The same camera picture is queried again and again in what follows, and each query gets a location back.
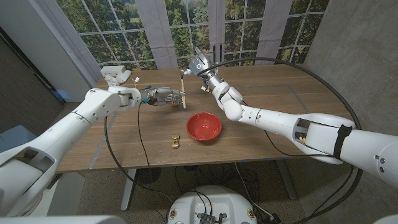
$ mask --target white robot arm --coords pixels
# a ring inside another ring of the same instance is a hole
[[[31,142],[0,154],[0,217],[18,215],[52,180],[64,155],[99,119],[115,111],[126,111],[141,102],[154,106],[179,105],[185,94],[167,87],[137,90],[111,86],[92,89],[70,114]],[[15,159],[30,152],[28,162]]]
[[[211,66],[207,56],[198,55],[189,64],[198,74]],[[347,162],[398,188],[398,137],[355,129],[355,124],[329,114],[288,114],[241,105],[242,95],[212,70],[200,75],[218,106],[232,121],[280,134],[302,152],[330,164]]]

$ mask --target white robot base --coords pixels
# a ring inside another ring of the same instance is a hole
[[[220,219],[222,219],[222,224],[257,223],[250,202],[235,191],[218,185],[197,187],[196,191],[199,192],[201,199],[196,192],[187,192],[173,203],[167,217],[168,224],[219,223]],[[201,222],[201,218],[204,221],[203,219],[211,217],[211,208],[213,208],[213,220]]]

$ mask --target small toy car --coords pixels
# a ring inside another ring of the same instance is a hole
[[[178,134],[173,135],[173,148],[176,149],[180,146],[180,136]]]

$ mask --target black strap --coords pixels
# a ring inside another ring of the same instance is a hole
[[[337,131],[338,136],[336,139],[336,144],[335,144],[335,151],[333,152],[333,156],[337,159],[340,159],[340,154],[341,154],[341,148],[343,147],[344,139],[349,136],[351,131],[353,130],[353,127],[346,127],[343,124]]]

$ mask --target table top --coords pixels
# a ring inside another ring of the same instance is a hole
[[[328,113],[348,119],[349,113],[338,98],[316,79],[286,65],[221,67],[219,76],[235,87],[244,101],[256,108],[285,113]],[[171,87],[180,90],[180,70],[133,71],[140,77],[138,89]],[[131,78],[122,86],[134,88]],[[225,162],[290,159],[281,154],[265,133],[253,126],[226,118],[212,94],[200,90],[203,82],[196,76],[183,79],[187,108],[141,105],[139,124],[149,163],[152,167],[214,164]],[[107,90],[101,79],[97,88]],[[112,150],[125,168],[147,167],[138,126],[138,107],[108,116],[108,135]],[[185,129],[195,113],[209,112],[221,120],[222,130],[210,141],[197,141]],[[104,121],[99,120],[67,153],[57,172],[117,169],[104,140]],[[180,147],[172,147],[173,134],[180,135]],[[301,154],[289,140],[270,134],[274,144],[289,154]]]

